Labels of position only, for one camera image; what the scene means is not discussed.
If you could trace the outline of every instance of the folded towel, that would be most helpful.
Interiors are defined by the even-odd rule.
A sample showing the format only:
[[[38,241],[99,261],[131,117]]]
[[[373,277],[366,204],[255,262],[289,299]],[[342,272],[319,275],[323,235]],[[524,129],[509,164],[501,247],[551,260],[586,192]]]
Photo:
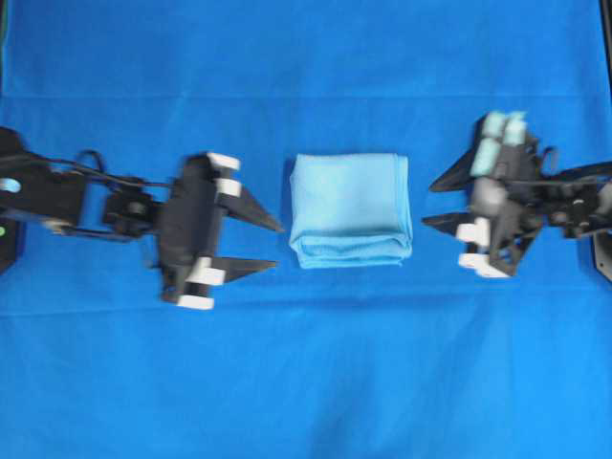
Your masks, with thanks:
[[[412,253],[406,157],[298,155],[291,185],[302,268],[399,265]]]

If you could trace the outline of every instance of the robotic arm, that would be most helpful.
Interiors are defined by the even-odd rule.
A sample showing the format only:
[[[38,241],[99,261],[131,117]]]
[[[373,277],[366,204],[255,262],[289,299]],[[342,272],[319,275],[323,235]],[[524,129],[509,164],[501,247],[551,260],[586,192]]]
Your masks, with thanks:
[[[10,129],[0,128],[0,274],[18,258],[25,222],[41,223],[53,233],[129,242],[146,234],[157,238],[162,299],[179,306],[210,309],[210,287],[275,266],[275,262],[216,256],[224,217],[282,231],[280,224],[233,174],[240,162],[206,153],[186,159],[172,185],[118,177],[78,162],[52,160],[29,152]],[[57,171],[52,164],[69,166]],[[102,215],[108,230],[79,226],[86,188],[109,189]],[[170,188],[165,203],[145,192],[148,186]]]
[[[522,114],[491,112],[476,125],[472,148],[429,188],[465,189],[468,212],[424,219],[467,244],[459,265],[485,277],[507,277],[546,223],[566,238],[593,237],[597,269],[612,280],[612,163],[546,175],[538,141]]]

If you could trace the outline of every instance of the blue backdrop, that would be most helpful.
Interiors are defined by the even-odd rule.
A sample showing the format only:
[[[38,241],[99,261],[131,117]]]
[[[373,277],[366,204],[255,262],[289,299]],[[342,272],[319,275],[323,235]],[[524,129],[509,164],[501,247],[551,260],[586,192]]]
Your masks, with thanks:
[[[0,457],[610,457],[588,242],[548,229],[490,281],[419,223],[465,204],[426,189],[489,110],[526,110],[560,167],[610,158],[597,3],[11,0],[0,121],[32,151],[156,181],[235,156],[286,228],[297,153],[393,151],[415,226],[401,268],[302,271],[289,233],[227,222],[224,255],[280,267],[211,313],[160,302],[137,243],[30,226],[0,278]]]

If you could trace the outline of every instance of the cable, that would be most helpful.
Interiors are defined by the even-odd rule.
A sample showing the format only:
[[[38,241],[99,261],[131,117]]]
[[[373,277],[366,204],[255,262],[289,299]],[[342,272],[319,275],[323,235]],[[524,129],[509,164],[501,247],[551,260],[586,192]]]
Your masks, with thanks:
[[[75,162],[81,163],[81,159],[84,157],[91,156],[96,160],[96,165],[98,166],[98,172],[105,173],[106,169],[104,167],[104,161],[102,160],[102,155],[100,155],[96,150],[83,150],[76,155]]]
[[[505,184],[510,185],[532,185],[532,186],[573,186],[573,185],[604,185],[609,182],[609,180],[599,180],[599,179],[591,179],[591,180],[505,180],[503,181]]]
[[[557,170],[558,150],[553,146],[544,148],[544,153],[542,153],[542,165],[546,163],[546,159],[549,157],[551,158],[550,172],[554,173]]]
[[[75,161],[70,161],[70,160],[59,160],[59,159],[52,159],[52,158],[43,158],[43,157],[40,157],[40,156],[33,156],[33,157],[28,158],[28,157],[24,157],[23,154],[22,155],[5,156],[5,157],[0,158],[0,164],[1,163],[10,163],[10,162],[14,162],[15,164],[11,164],[10,167],[0,167],[0,170],[12,170],[12,169],[20,168],[20,167],[25,167],[26,165],[29,165],[29,164],[62,164],[62,165],[69,165],[74,170],[77,170],[78,172],[81,172],[83,174],[94,175],[94,176],[100,177],[102,179],[105,179],[105,180],[107,180],[109,182],[113,182],[113,183],[120,184],[120,185],[125,185],[125,186],[158,186],[158,187],[164,187],[164,188],[171,188],[172,187],[171,184],[124,179],[122,177],[118,177],[118,176],[115,176],[115,175],[107,174],[105,172],[101,172],[100,170],[96,170],[96,169],[93,169],[93,168],[88,167],[86,165],[79,164],[79,163],[77,163]]]

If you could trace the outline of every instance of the blue fabric surface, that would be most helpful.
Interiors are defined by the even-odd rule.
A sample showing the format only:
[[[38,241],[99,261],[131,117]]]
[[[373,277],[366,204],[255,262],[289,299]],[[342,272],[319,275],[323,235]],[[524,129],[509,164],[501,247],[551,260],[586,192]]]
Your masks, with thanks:
[[[297,155],[290,246],[299,266],[399,265],[412,253],[408,159]]]
[[[30,226],[0,278],[0,457],[610,457],[589,244],[545,230],[490,281],[416,223],[465,205],[427,186],[492,109],[527,111],[559,167],[609,160],[597,2],[12,0],[8,26],[0,121],[32,151],[154,181],[236,156],[285,228],[297,153],[393,151],[417,247],[400,269],[301,270],[288,234],[227,222],[222,254],[280,267],[209,314],[161,303],[138,244]],[[88,208],[94,226],[99,190]]]

